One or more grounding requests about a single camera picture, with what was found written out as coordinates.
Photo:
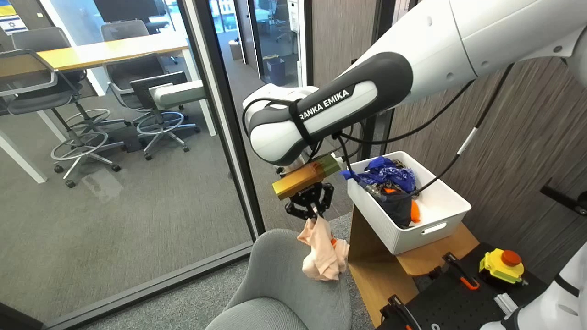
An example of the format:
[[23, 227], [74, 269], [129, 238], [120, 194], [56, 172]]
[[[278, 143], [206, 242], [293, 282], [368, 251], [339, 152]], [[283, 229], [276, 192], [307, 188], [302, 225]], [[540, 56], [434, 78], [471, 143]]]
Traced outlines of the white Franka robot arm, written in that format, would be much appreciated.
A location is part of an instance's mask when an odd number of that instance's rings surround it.
[[245, 137], [285, 166], [364, 117], [513, 62], [560, 56], [582, 75], [584, 29], [587, 0], [421, 0], [329, 82], [249, 93]]

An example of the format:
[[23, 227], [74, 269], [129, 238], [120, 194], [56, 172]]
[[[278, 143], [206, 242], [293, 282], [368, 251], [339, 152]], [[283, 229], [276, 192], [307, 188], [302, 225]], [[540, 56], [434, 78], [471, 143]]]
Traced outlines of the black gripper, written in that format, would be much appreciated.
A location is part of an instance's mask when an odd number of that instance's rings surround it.
[[289, 216], [307, 220], [315, 216], [315, 210], [318, 216], [322, 216], [329, 205], [333, 196], [333, 185], [324, 183], [313, 183], [311, 187], [294, 192], [291, 199], [283, 205], [283, 210]]

